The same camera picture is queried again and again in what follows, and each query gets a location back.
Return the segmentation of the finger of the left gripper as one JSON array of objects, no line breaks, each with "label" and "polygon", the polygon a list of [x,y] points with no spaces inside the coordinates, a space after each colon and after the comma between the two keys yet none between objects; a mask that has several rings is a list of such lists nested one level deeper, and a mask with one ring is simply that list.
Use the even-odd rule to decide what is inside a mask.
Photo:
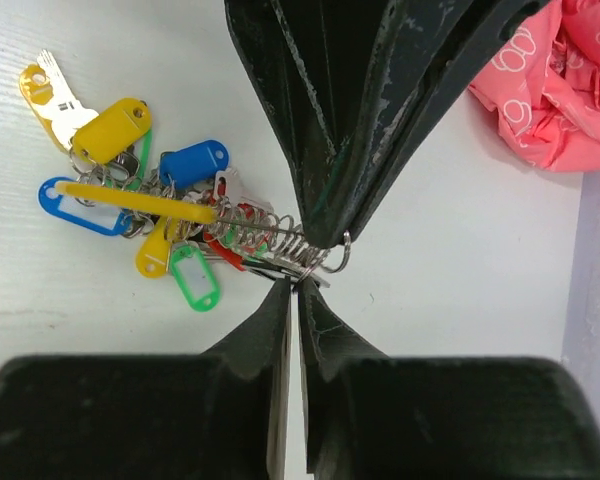
[{"label": "finger of the left gripper", "polygon": [[227,25],[287,159],[307,239],[337,244],[364,168],[377,1],[227,1]]},{"label": "finger of the left gripper", "polygon": [[543,1],[396,1],[324,195],[324,244],[358,237],[415,150]]}]

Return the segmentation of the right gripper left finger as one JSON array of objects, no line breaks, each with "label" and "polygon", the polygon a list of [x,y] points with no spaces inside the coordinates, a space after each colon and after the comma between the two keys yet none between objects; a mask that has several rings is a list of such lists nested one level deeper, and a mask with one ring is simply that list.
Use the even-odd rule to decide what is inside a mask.
[{"label": "right gripper left finger", "polygon": [[288,278],[205,355],[218,362],[205,400],[204,475],[282,475],[287,439],[290,301]]}]

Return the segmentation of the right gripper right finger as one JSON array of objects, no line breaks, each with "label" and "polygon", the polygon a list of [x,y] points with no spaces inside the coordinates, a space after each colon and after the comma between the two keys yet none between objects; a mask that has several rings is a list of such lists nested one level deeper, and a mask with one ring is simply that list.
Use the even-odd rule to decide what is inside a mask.
[{"label": "right gripper right finger", "polygon": [[330,309],[315,281],[299,283],[297,294],[307,471],[353,475],[353,414],[345,372],[350,361],[384,359],[386,354]]}]

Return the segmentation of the keyring bunch with colourful tags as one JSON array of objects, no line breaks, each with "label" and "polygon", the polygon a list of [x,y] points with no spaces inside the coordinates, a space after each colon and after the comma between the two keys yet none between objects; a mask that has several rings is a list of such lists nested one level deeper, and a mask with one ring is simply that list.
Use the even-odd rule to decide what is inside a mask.
[{"label": "keyring bunch with colourful tags", "polygon": [[192,310],[219,303],[216,263],[318,286],[334,272],[329,251],[312,246],[293,216],[243,184],[223,143],[204,140],[152,162],[147,103],[125,97],[102,111],[87,108],[49,50],[21,72],[19,90],[73,170],[40,186],[41,208],[104,236],[140,238],[136,270],[173,277]]}]

